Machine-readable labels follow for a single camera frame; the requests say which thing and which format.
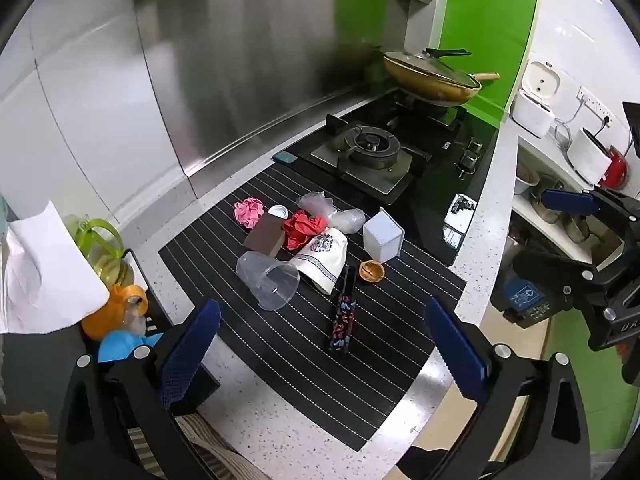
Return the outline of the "walnut shell half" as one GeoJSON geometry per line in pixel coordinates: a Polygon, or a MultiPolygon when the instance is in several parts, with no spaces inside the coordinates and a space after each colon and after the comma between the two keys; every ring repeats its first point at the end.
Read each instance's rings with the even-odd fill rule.
{"type": "Polygon", "coordinates": [[[367,260],[360,263],[358,273],[364,282],[370,284],[379,283],[385,278],[384,266],[376,260],[367,260]]]}

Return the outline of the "dark patterned snack wrapper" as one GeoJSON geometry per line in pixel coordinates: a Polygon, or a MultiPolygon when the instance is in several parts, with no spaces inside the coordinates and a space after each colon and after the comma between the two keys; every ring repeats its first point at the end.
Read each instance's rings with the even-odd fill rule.
{"type": "Polygon", "coordinates": [[[355,312],[357,309],[357,301],[354,293],[356,279],[356,268],[354,266],[345,266],[343,288],[337,296],[329,352],[348,352],[350,338],[352,338],[352,326],[354,325],[355,312]]]}

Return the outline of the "red paper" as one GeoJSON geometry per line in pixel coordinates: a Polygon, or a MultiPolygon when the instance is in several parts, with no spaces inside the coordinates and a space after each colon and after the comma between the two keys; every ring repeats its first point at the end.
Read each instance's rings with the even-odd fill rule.
{"type": "Polygon", "coordinates": [[[296,210],[292,216],[282,222],[285,234],[284,247],[295,252],[305,246],[313,237],[321,234],[328,222],[322,217],[311,217],[303,209],[296,210]]]}

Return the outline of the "blue black pedal bin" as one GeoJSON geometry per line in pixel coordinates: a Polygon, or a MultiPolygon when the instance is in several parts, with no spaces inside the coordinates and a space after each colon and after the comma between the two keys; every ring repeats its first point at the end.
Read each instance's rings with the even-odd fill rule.
{"type": "Polygon", "coordinates": [[[522,278],[514,270],[513,261],[520,255],[523,255],[525,260],[531,256],[551,259],[559,259],[560,256],[512,247],[502,257],[490,302],[507,321],[521,328],[529,328],[565,311],[565,306],[561,300],[551,295],[550,289],[522,278]]]}

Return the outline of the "red kettle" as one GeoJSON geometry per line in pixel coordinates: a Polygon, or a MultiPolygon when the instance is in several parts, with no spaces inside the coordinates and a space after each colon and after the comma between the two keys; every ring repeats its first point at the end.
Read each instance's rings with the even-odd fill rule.
{"type": "Polygon", "coordinates": [[[628,165],[623,154],[615,146],[611,146],[608,149],[608,157],[611,159],[611,163],[608,165],[608,169],[605,170],[599,185],[602,188],[619,190],[627,182],[628,165]]]}

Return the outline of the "light blue basin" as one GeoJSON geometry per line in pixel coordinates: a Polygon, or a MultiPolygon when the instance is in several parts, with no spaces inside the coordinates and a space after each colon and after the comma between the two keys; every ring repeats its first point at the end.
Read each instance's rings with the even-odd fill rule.
{"type": "Polygon", "coordinates": [[[539,184],[539,176],[535,170],[529,168],[524,162],[518,162],[514,184],[514,194],[523,195],[530,188],[539,184]]]}

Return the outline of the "orange lidded jar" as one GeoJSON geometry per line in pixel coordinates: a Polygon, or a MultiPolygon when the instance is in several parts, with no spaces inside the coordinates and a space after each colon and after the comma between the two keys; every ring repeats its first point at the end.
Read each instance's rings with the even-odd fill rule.
{"type": "Polygon", "coordinates": [[[94,341],[101,341],[114,330],[129,330],[140,325],[149,310],[149,300],[138,285],[113,285],[107,303],[83,318],[82,331],[94,341]]]}

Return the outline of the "white square plastic container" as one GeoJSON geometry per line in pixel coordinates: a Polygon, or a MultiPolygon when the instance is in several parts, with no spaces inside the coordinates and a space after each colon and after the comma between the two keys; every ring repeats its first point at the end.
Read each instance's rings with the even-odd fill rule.
{"type": "Polygon", "coordinates": [[[380,208],[377,214],[364,222],[362,235],[363,248],[371,259],[386,263],[399,256],[405,230],[384,208],[380,208]]]}

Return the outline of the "white cloth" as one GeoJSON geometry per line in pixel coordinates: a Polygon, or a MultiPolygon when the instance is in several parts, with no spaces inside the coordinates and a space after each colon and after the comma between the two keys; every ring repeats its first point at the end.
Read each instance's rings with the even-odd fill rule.
{"type": "Polygon", "coordinates": [[[51,203],[36,216],[9,223],[6,246],[4,334],[62,330],[93,314],[110,298],[51,203]]]}

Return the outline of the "black gas stove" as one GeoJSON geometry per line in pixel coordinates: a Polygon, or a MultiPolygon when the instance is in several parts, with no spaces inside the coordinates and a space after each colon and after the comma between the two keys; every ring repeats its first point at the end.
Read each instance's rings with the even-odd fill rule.
{"type": "Polygon", "coordinates": [[[384,208],[416,246],[446,266],[458,249],[442,239],[457,193],[480,201],[498,136],[496,126],[464,106],[440,107],[394,90],[323,126],[285,151],[283,164],[344,209],[369,216],[384,208]]]}

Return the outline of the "green lidded glass jug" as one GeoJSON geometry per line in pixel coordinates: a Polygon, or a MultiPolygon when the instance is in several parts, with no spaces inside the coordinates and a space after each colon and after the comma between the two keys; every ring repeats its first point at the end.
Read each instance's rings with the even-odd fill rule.
{"type": "Polygon", "coordinates": [[[117,229],[103,219],[63,218],[70,236],[107,288],[134,284],[134,270],[125,260],[125,244],[117,229]]]}

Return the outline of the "clear plastic cup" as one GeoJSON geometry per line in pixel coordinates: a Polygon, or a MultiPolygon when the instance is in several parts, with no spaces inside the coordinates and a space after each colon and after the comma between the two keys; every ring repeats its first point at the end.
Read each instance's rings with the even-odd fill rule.
{"type": "Polygon", "coordinates": [[[235,265],[235,273],[266,311],[283,308],[295,296],[299,272],[292,263],[260,252],[246,252],[235,265]]]}

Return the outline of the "white blue patterned paper bag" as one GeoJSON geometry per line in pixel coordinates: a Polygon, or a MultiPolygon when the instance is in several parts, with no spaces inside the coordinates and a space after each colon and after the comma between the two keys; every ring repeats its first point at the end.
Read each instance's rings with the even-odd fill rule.
{"type": "Polygon", "coordinates": [[[320,292],[331,295],[346,262],[347,245],[348,240],[341,231],[326,228],[294,255],[290,263],[320,292]]]}

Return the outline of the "golden frying pan with lid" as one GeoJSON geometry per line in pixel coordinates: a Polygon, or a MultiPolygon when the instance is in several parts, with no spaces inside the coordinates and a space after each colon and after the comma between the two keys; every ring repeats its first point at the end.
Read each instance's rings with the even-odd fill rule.
{"type": "Polygon", "coordinates": [[[465,49],[425,48],[421,53],[405,50],[386,51],[386,72],[407,93],[437,106],[460,106],[476,97],[483,81],[500,79],[499,73],[474,73],[458,70],[442,59],[470,56],[465,49]]]}

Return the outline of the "pink crumpled paper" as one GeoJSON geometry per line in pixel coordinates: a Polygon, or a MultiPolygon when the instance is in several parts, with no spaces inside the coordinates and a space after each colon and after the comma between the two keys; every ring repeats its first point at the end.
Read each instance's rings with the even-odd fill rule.
{"type": "Polygon", "coordinates": [[[263,214],[264,204],[255,197],[244,198],[233,205],[235,221],[249,230],[254,229],[263,214]]]}

